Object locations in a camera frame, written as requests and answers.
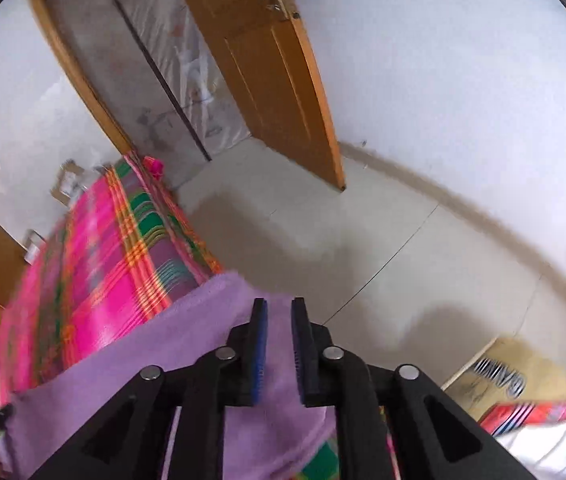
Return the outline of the purple fleece garment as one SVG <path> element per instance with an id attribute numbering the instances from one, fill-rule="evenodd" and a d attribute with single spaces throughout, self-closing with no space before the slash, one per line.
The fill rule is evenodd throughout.
<path id="1" fill-rule="evenodd" d="M 146 365 L 176 370 L 224 344 L 248 321 L 255 299 L 268 304 L 266 366 L 254 408 L 225 416 L 223 474 L 228 479 L 289 479 L 333 434 L 330 408 L 305 408 L 292 348 L 292 298 L 262 292 L 236 272 L 215 276 L 171 307 L 46 384 L 13 398 L 8 424 L 15 463 L 29 478 L 126 382 Z"/>

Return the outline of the folded plaid bedding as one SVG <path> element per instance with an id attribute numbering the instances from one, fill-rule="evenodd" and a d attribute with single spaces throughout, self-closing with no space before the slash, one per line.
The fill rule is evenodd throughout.
<path id="1" fill-rule="evenodd" d="M 558 424 L 566 420 L 566 401 L 500 403 L 486 411 L 479 425 L 493 437 L 528 425 Z"/>

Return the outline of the printed cardboard box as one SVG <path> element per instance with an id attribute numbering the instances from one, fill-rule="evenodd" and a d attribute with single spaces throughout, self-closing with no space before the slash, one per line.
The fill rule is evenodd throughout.
<path id="1" fill-rule="evenodd" d="M 566 401 L 566 370 L 522 339 L 498 337 L 442 388 L 479 420 L 500 404 Z"/>

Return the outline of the white small box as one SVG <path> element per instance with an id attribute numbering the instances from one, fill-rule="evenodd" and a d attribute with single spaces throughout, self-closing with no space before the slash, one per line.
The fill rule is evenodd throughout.
<path id="1" fill-rule="evenodd" d="M 33 264 L 45 245 L 45 238 L 33 229 L 27 231 L 24 240 L 25 262 Z"/>

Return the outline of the pink plaid bed sheet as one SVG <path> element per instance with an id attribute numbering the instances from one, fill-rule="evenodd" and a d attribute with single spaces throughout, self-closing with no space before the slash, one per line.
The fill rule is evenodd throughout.
<path id="1" fill-rule="evenodd" d="M 225 271 L 146 166 L 103 171 L 25 272 L 0 328 L 0 402 L 40 387 Z M 289 479 L 341 479 L 336 426 Z"/>

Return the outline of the brown cardboard box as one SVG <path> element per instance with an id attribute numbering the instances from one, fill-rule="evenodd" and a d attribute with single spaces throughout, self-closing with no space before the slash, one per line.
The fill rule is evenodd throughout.
<path id="1" fill-rule="evenodd" d="M 70 208 L 99 177 L 97 169 L 84 169 L 73 159 L 68 159 L 59 169 L 51 196 Z"/>

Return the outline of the plastic door curtain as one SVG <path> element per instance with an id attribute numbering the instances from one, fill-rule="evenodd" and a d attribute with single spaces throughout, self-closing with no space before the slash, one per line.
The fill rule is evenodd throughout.
<path id="1" fill-rule="evenodd" d="M 249 136 L 185 0 L 48 0 L 62 39 L 135 151 L 178 188 Z"/>

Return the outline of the wooden door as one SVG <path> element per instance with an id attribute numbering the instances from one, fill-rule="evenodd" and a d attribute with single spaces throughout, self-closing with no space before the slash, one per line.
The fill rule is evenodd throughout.
<path id="1" fill-rule="evenodd" d="M 251 134 L 334 188 L 346 180 L 295 0 L 185 0 Z"/>

